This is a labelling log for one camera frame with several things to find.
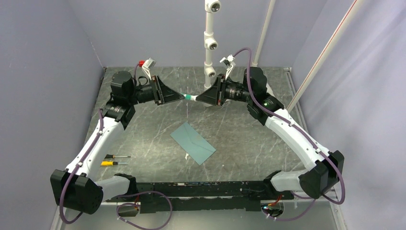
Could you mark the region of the green white glue stick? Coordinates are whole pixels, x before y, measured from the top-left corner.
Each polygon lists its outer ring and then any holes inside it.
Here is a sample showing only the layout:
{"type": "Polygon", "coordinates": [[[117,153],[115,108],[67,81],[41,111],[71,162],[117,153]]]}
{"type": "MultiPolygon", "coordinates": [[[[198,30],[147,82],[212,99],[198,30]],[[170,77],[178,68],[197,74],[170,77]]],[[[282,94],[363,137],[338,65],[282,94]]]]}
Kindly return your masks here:
{"type": "Polygon", "coordinates": [[[193,101],[193,100],[192,100],[193,95],[184,94],[183,96],[184,96],[184,99],[185,99],[185,100],[193,101]]]}

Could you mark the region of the teal paper envelope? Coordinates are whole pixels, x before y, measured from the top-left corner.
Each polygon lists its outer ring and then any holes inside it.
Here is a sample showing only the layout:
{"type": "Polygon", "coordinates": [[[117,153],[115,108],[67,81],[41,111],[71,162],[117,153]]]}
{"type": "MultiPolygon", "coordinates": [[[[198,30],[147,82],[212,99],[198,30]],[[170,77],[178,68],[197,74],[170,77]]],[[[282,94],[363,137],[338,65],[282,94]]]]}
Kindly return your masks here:
{"type": "Polygon", "coordinates": [[[198,165],[202,165],[216,149],[189,123],[185,122],[170,135],[198,165]]]}

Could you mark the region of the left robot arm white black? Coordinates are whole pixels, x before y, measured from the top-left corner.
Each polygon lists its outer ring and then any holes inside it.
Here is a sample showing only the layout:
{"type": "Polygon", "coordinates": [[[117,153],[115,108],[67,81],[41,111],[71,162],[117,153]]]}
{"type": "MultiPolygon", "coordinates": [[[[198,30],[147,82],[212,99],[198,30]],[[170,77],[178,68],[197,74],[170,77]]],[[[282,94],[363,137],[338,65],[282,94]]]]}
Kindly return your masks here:
{"type": "Polygon", "coordinates": [[[128,71],[113,74],[109,101],[98,111],[95,130],[74,160],[63,170],[54,170],[50,182],[59,206],[80,214],[93,214],[101,203],[114,197],[125,201],[136,198],[136,178],[118,173],[110,179],[96,181],[101,163],[114,141],[126,130],[135,115],[135,105],[154,102],[163,105],[183,100],[185,97],[165,85],[159,76],[152,76],[146,84],[137,81],[128,71]]]}

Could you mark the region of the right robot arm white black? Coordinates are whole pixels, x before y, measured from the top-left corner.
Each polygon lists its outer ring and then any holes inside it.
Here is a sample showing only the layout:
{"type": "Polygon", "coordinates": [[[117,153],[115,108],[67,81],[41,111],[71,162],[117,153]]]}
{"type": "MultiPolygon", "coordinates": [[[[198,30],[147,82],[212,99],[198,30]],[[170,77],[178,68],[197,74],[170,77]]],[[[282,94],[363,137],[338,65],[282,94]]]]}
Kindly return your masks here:
{"type": "Polygon", "coordinates": [[[267,78],[261,68],[246,69],[242,83],[220,74],[213,86],[195,100],[218,106],[226,100],[246,103],[249,114],[277,134],[301,160],[304,170],[275,171],[264,179],[266,197],[275,199],[285,191],[302,191],[308,197],[318,199],[340,184],[339,203],[343,202],[343,154],[338,150],[331,152],[295,122],[284,105],[267,91],[267,78]]]}

